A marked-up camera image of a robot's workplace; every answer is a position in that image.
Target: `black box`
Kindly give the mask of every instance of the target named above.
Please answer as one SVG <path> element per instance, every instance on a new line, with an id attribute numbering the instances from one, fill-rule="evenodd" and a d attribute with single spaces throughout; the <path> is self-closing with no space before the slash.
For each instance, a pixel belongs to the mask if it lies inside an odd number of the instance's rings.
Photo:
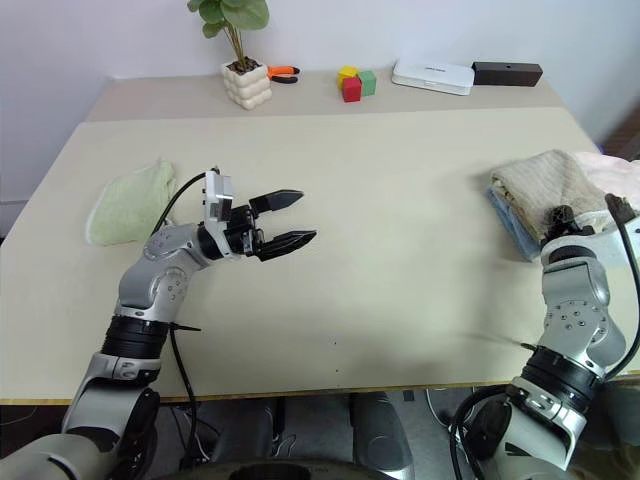
<path id="1" fill-rule="evenodd" d="M 537 63 L 473 62 L 476 72 L 474 85 L 506 85 L 535 87 L 542 76 Z"/>

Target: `green leaf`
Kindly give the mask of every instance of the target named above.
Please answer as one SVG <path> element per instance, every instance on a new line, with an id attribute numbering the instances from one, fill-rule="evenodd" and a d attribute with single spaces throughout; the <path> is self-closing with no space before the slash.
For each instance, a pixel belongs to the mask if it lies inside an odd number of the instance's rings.
<path id="1" fill-rule="evenodd" d="M 269 23 L 269 8 L 265 0 L 248 0 L 244 6 L 232 8 L 222 3 L 224 18 L 240 30 L 260 30 Z"/>
<path id="2" fill-rule="evenodd" d="M 224 28 L 224 22 L 205 23 L 202 26 L 202 33 L 204 34 L 205 38 L 213 38 L 218 33 L 220 33 L 220 30 L 222 30 L 223 28 Z"/>
<path id="3" fill-rule="evenodd" d="M 198 11 L 198 7 L 200 7 L 200 4 L 204 2 L 204 0 L 189 0 L 187 2 L 187 8 L 189 10 L 191 10 L 192 12 L 197 12 Z"/>
<path id="4" fill-rule="evenodd" d="M 220 23 L 224 22 L 224 16 L 222 15 L 222 9 L 220 8 L 220 2 L 213 0 L 205 0 L 200 5 L 200 16 L 207 23 Z"/>
<path id="5" fill-rule="evenodd" d="M 227 7 L 240 8 L 244 7 L 249 0 L 222 0 Z"/>

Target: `white wall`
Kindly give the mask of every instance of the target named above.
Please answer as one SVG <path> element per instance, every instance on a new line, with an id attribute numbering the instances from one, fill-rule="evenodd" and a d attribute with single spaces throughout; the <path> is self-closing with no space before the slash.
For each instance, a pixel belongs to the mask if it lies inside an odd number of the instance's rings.
<path id="1" fill-rule="evenodd" d="M 0 202 L 28 198 L 107 76 L 206 74 L 230 58 L 185 3 L 2 0 Z M 640 98 L 638 0 L 268 3 L 271 22 L 246 49 L 271 64 L 378 67 L 407 53 L 537 62 L 597 142 Z"/>

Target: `light green towel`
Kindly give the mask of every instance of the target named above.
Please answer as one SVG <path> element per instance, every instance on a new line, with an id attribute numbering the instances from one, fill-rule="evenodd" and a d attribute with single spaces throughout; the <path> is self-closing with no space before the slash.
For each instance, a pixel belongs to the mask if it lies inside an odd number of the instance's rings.
<path id="1" fill-rule="evenodd" d="M 89 215 L 87 242 L 145 241 L 169 203 L 174 183 L 173 167 L 165 160 L 113 180 Z"/>

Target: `pliers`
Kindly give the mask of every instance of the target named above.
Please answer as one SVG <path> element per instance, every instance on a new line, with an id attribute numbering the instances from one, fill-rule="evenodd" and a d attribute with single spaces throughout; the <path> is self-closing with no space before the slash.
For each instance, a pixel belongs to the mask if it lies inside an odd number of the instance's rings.
<path id="1" fill-rule="evenodd" d="M 269 80 L 278 83 L 296 83 L 298 81 L 298 77 L 294 77 L 296 73 L 300 73 L 300 69 L 290 66 L 268 67 L 267 69 Z"/>

